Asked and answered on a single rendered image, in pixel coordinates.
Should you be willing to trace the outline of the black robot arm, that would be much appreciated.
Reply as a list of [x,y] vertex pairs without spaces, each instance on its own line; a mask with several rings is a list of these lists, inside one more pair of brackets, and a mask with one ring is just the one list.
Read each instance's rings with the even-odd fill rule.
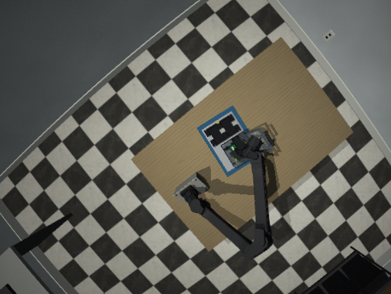
[[221,216],[219,216],[214,209],[211,208],[210,203],[207,202],[206,199],[198,199],[199,193],[191,185],[181,191],[180,195],[184,197],[187,203],[189,203],[189,207],[193,213],[201,214],[231,242],[233,242],[242,251],[242,253],[245,254],[244,257],[247,260],[250,260],[251,258],[264,253],[273,244],[267,200],[267,184],[265,175],[266,161],[259,153],[259,149],[263,142],[254,135],[250,136],[250,139],[246,144],[243,144],[238,135],[232,137],[231,140],[237,147],[237,149],[235,149],[237,155],[241,155],[246,159],[249,159],[248,157],[250,157],[250,165],[252,166],[253,173],[256,215],[256,225],[254,229],[255,239],[253,239],[253,241],[249,240],[236,228],[221,218]]

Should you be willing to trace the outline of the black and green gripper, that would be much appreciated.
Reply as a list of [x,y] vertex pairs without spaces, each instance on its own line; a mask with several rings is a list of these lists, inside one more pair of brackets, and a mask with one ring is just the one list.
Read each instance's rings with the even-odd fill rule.
[[243,157],[240,155],[237,155],[237,153],[236,153],[236,151],[235,150],[233,150],[232,152],[231,152],[231,154],[232,154],[232,156],[233,156],[233,158],[236,160],[236,161],[240,161]]

